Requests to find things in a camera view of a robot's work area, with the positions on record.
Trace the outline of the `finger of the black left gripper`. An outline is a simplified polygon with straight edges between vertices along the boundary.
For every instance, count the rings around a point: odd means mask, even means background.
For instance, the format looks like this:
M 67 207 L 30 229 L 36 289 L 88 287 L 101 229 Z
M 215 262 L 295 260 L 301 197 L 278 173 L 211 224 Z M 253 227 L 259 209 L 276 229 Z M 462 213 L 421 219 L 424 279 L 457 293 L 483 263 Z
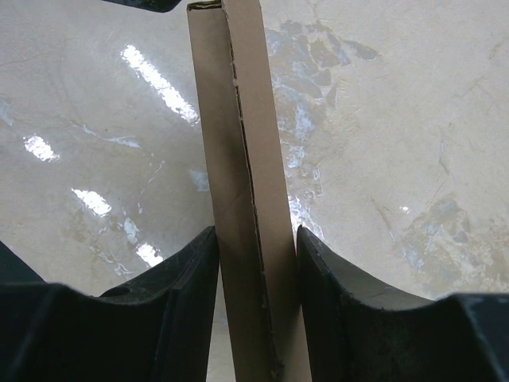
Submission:
M 181 3 L 181 0 L 104 0 L 104 1 L 156 13 L 170 12 Z

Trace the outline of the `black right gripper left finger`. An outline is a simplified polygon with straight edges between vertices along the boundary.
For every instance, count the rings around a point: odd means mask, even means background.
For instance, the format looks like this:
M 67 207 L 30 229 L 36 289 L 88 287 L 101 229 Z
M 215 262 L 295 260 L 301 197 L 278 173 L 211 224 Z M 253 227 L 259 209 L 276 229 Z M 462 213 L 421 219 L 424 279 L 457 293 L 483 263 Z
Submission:
M 1 378 L 203 381 L 218 271 L 210 227 L 98 297 L 61 283 L 1 283 Z

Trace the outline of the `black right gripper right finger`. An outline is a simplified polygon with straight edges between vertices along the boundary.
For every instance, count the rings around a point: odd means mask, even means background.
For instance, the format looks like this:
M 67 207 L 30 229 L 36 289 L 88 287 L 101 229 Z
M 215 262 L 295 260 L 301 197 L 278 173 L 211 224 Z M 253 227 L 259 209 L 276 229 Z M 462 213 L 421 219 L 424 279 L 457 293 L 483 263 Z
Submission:
M 313 380 L 507 380 L 506 294 L 421 298 L 340 257 L 305 227 L 297 265 Z

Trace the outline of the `brown cardboard box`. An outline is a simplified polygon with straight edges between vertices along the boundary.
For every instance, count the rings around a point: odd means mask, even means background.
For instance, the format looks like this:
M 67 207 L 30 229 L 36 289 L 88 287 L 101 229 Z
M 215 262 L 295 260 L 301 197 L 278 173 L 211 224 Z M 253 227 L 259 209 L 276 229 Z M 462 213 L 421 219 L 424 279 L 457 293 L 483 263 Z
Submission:
M 309 381 L 262 8 L 187 7 L 200 122 L 238 381 Z

